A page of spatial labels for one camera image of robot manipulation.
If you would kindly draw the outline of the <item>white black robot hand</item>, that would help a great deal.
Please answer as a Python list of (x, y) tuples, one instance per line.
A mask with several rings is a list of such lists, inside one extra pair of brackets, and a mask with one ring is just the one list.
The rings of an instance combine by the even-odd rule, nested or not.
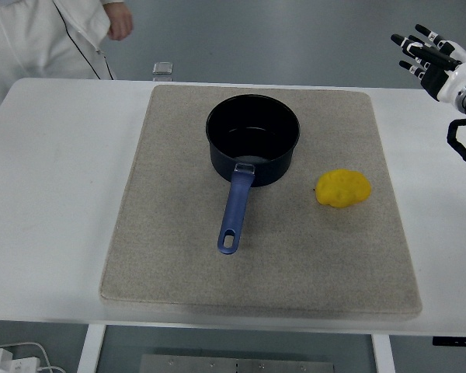
[(399, 66), (414, 75), (436, 101), (451, 103), (461, 112), (466, 100), (466, 50), (431, 29), (417, 24), (415, 30), (425, 38), (393, 34), (391, 41), (408, 58)]

